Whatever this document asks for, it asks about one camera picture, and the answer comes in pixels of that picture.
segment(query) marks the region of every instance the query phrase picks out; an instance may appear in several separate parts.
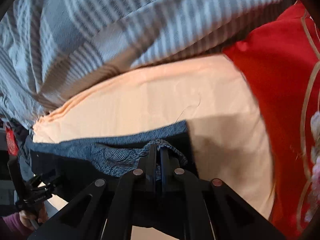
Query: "black bar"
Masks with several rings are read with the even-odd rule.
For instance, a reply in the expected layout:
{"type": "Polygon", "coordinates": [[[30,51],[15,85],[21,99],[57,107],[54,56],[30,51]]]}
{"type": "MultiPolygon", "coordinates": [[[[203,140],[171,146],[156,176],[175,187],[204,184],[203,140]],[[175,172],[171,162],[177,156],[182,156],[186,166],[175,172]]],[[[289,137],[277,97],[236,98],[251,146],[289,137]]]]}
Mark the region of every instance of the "black bar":
{"type": "Polygon", "coordinates": [[[20,200],[26,198],[26,186],[23,182],[17,156],[9,156],[8,169],[14,188],[20,200]]]}
{"type": "Polygon", "coordinates": [[[122,175],[113,197],[106,229],[101,240],[124,240],[131,235],[132,225],[130,224],[131,196],[135,180],[144,175],[134,175],[133,171],[122,175]]]}
{"type": "Polygon", "coordinates": [[[190,240],[214,240],[201,188],[198,185],[199,179],[186,170],[183,174],[174,174],[174,176],[184,186],[190,240]]]}
{"type": "Polygon", "coordinates": [[[210,183],[213,194],[206,197],[206,203],[218,239],[285,240],[280,231],[227,184],[219,179],[213,181],[210,183]]]}
{"type": "Polygon", "coordinates": [[[167,148],[160,149],[161,158],[161,184],[162,184],[162,194],[167,192],[168,182],[170,176],[172,175],[172,168],[169,160],[169,154],[167,148]]]}
{"type": "Polygon", "coordinates": [[[146,165],[146,191],[156,193],[157,145],[151,144],[146,165]]]}
{"type": "Polygon", "coordinates": [[[106,188],[106,181],[98,186],[95,181],[72,199],[64,208],[34,231],[28,240],[69,240],[98,239],[103,221],[96,221],[96,211],[101,196],[106,188]],[[98,230],[89,231],[92,224],[97,224],[98,230]]]}

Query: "finger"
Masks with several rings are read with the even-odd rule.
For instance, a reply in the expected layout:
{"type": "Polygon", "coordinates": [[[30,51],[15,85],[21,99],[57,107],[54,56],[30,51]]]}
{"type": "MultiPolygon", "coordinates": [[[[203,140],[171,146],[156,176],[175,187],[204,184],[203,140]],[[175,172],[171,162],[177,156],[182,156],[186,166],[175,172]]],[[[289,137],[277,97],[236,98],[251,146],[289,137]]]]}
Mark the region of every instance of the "finger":
{"type": "Polygon", "coordinates": [[[39,219],[38,219],[38,222],[39,223],[44,223],[44,222],[46,222],[49,218],[48,218],[48,213],[47,213],[47,210],[46,210],[46,208],[45,208],[45,205],[44,205],[44,203],[43,203],[43,206],[42,206],[42,208],[40,209],[40,211],[39,211],[39,219]]]}
{"type": "Polygon", "coordinates": [[[24,225],[26,228],[34,230],[32,224],[31,224],[30,220],[27,218],[25,212],[20,211],[19,218],[20,218],[22,225],[24,225]]]}
{"type": "Polygon", "coordinates": [[[36,219],[36,215],[28,212],[28,211],[25,211],[25,210],[22,210],[19,212],[19,215],[20,217],[24,218],[24,219],[36,219]]]}

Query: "blue and white striped fabric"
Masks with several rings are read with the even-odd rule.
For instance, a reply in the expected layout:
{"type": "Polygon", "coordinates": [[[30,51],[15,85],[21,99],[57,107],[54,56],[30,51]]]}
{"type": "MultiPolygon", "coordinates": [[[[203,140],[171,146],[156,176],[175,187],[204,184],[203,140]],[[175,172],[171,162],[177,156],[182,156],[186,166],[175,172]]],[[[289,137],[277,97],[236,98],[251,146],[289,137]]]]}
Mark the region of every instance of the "blue and white striped fabric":
{"type": "Polygon", "coordinates": [[[290,3],[15,0],[0,22],[0,112],[29,128],[102,80],[216,51],[290,3]]]}

